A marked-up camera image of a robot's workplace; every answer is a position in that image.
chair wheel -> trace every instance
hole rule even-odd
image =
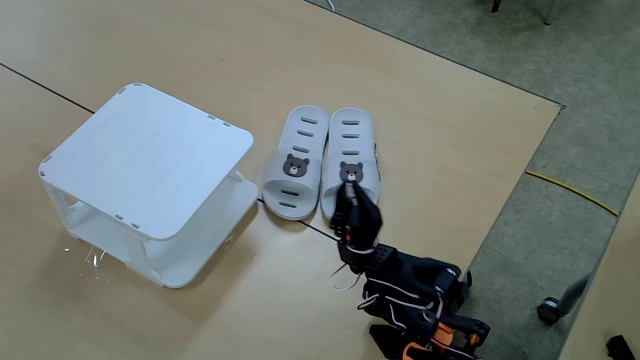
[[[558,311],[558,299],[548,297],[544,299],[542,304],[538,306],[538,317],[540,320],[546,322],[549,325],[555,324],[560,320],[562,314]]]

white cable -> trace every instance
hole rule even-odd
[[[367,249],[367,250],[356,250],[351,248],[351,246],[347,245],[347,249],[351,252],[354,252],[356,254],[362,254],[362,255],[366,255],[366,254],[371,254],[372,252],[376,251],[376,246],[378,246],[378,243],[380,242],[380,238],[376,237],[375,240],[373,240],[373,246],[371,247],[371,249]]]
[[[407,327],[404,326],[403,323],[399,323],[396,321],[396,316],[393,314],[393,306],[391,306],[391,304],[389,304],[389,309],[391,309],[391,319],[393,320],[393,322],[396,323],[396,325],[402,326],[405,330],[407,330]]]
[[[351,289],[352,287],[356,286],[356,284],[358,283],[358,280],[360,280],[360,276],[362,275],[362,273],[358,274],[358,276],[356,276],[356,279],[353,281],[353,283],[352,283],[351,285],[349,285],[348,287],[346,287],[346,288],[342,288],[342,289],[341,289],[341,288],[339,288],[339,287],[336,287],[335,285],[333,285],[333,277],[334,277],[334,276],[336,276],[336,274],[337,274],[337,273],[339,273],[339,272],[340,272],[340,270],[344,269],[344,267],[345,267],[345,266],[347,266],[347,263],[344,263],[342,266],[340,266],[340,267],[338,268],[338,270],[334,271],[334,272],[333,272],[333,274],[331,274],[331,276],[329,276],[329,284],[330,284],[334,289],[336,289],[336,290],[338,290],[338,291],[345,291],[345,290],[349,290],[349,289]]]
[[[378,280],[378,279],[372,279],[372,278],[369,278],[369,281],[373,281],[373,282],[377,282],[377,283],[380,283],[380,284],[383,284],[383,285],[391,286],[392,288],[394,288],[394,289],[396,289],[398,291],[402,291],[403,293],[411,296],[412,298],[420,299],[420,296],[418,296],[416,294],[412,294],[412,293],[410,293],[408,291],[405,291],[405,290],[403,290],[403,289],[401,289],[401,288],[399,288],[399,287],[397,287],[395,285],[391,285],[391,284],[389,284],[387,282],[384,282],[384,281],[381,281],[381,280]]]
[[[464,356],[468,357],[469,359],[473,359],[473,360],[477,359],[477,357],[475,357],[475,356],[469,355],[469,354],[467,354],[465,352],[462,352],[460,350],[452,349],[452,348],[448,347],[447,345],[441,343],[440,341],[438,341],[436,339],[431,339],[431,341],[434,342],[434,343],[437,343],[436,346],[442,346],[443,348],[445,348],[445,349],[447,349],[449,351],[453,351],[454,353],[458,353],[460,355],[464,355]]]
[[[380,296],[380,294],[375,294],[375,295],[373,295],[373,296],[369,296],[368,298],[366,298],[366,299],[362,300],[362,301],[361,301],[361,302],[356,306],[356,308],[357,308],[358,310],[362,310],[362,309],[366,308],[367,306],[369,306],[369,305],[373,304],[374,302],[376,302],[376,298],[377,298],[378,296]]]
[[[400,305],[412,307],[412,308],[418,309],[418,310],[427,310],[428,309],[428,307],[426,307],[426,306],[420,306],[420,305],[416,305],[416,304],[406,303],[404,301],[400,301],[400,300],[394,299],[391,296],[385,296],[385,299],[389,299],[391,301],[397,302]]]
[[[336,12],[336,7],[333,6],[333,2],[331,0],[327,0],[327,2],[329,3],[329,6],[331,6],[331,11]]]
[[[428,322],[433,323],[433,319],[429,319],[429,318],[427,317],[427,314],[426,314],[424,311],[422,312],[422,317],[423,317],[425,320],[427,320]]]
[[[440,319],[440,315],[442,315],[442,307],[444,305],[443,301],[442,301],[442,296],[440,296],[440,294],[442,294],[444,292],[442,291],[442,289],[440,289],[437,286],[435,287],[435,289],[438,291],[438,301],[439,301],[438,312],[436,312],[436,320],[439,320]]]

yellow cable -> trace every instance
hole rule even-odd
[[[613,210],[610,206],[608,206],[607,204],[603,203],[602,201],[597,200],[597,199],[595,199],[595,198],[583,193],[582,191],[580,191],[578,189],[572,188],[571,186],[569,186],[567,184],[561,183],[560,181],[552,179],[552,178],[550,178],[548,176],[544,176],[542,174],[538,174],[537,172],[533,172],[533,171],[531,171],[529,169],[525,170],[524,172],[526,172],[527,174],[529,174],[531,176],[535,176],[535,177],[540,178],[542,180],[546,180],[546,181],[548,181],[548,182],[550,182],[552,184],[556,184],[556,185],[561,186],[561,187],[563,187],[563,188],[565,188],[565,189],[567,189],[569,191],[572,191],[572,192],[582,196],[583,198],[591,201],[592,203],[600,206],[601,208],[607,210],[608,212],[612,213],[615,216],[619,216],[620,215],[617,211]]]

white slipper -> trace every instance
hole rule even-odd
[[[380,172],[374,150],[369,114],[356,108],[336,111],[329,125],[329,146],[322,172],[320,203],[328,218],[336,208],[338,188],[357,182],[374,203],[380,198]]]
[[[289,113],[262,191],[276,215],[301,220],[316,208],[328,129],[329,115],[320,108],[303,105]]]

box lid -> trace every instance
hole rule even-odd
[[[40,176],[162,240],[182,229],[252,144],[243,129],[130,84],[42,162]]]

